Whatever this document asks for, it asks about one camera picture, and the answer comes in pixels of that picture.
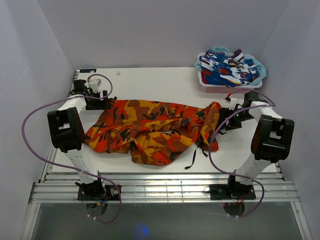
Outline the orange camouflage trousers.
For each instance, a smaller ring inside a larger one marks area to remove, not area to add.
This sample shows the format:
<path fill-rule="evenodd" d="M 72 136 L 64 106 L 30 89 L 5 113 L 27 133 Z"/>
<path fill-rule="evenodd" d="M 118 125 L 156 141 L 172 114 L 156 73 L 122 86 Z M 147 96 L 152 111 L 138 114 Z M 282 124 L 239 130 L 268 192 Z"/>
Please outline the orange camouflage trousers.
<path fill-rule="evenodd" d="M 150 100 L 109 100 L 110 109 L 85 134 L 85 144 L 98 153 L 131 154 L 137 164 L 166 166 L 191 145 L 216 152 L 212 141 L 221 105 L 205 108 Z"/>

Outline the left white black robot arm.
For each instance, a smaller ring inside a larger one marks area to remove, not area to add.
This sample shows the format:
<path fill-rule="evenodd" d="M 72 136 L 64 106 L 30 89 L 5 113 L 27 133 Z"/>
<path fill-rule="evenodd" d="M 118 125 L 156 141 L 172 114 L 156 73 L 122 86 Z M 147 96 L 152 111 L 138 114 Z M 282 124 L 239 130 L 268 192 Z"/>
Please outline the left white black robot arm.
<path fill-rule="evenodd" d="M 108 91 L 101 90 L 102 81 L 76 79 L 66 102 L 57 110 L 47 113 L 50 137 L 53 146 L 64 153 L 79 175 L 80 193 L 94 200 L 106 195 L 106 187 L 98 178 L 99 172 L 83 151 L 85 131 L 80 119 L 84 110 L 103 110 L 110 106 Z"/>

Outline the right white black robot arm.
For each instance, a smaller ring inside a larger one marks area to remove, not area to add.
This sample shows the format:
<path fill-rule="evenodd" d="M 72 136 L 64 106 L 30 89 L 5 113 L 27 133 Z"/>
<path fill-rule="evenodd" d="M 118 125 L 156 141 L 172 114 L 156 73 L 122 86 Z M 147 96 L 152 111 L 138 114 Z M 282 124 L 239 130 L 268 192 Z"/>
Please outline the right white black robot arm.
<path fill-rule="evenodd" d="M 248 159 L 228 177 L 226 194 L 237 199 L 253 191 L 253 180 L 267 167 L 285 160 L 291 149 L 295 123 L 278 115 L 272 103 L 261 99 L 259 94 L 249 91 L 243 103 L 230 94 L 225 98 L 228 107 L 220 110 L 219 123 L 229 119 L 222 129 L 240 129 L 242 122 L 256 120 L 257 127 L 252 137 Z"/>

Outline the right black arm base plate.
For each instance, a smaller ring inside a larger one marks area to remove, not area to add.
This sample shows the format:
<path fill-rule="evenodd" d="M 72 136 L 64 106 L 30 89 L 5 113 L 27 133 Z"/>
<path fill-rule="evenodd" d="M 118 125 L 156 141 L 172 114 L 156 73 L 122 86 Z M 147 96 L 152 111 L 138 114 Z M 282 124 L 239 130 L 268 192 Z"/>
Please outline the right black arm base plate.
<path fill-rule="evenodd" d="M 231 187 L 227 184 L 211 184 L 209 186 L 211 200 L 255 200 L 256 194 L 253 185 Z"/>

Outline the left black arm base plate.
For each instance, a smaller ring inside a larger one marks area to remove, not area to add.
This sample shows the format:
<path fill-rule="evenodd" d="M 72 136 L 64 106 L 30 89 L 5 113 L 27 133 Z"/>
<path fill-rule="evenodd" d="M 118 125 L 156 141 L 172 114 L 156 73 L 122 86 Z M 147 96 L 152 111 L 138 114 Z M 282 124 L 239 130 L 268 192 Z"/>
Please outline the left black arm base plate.
<path fill-rule="evenodd" d="M 121 185 L 117 189 L 114 185 L 79 185 L 76 199 L 78 201 L 118 201 Z"/>

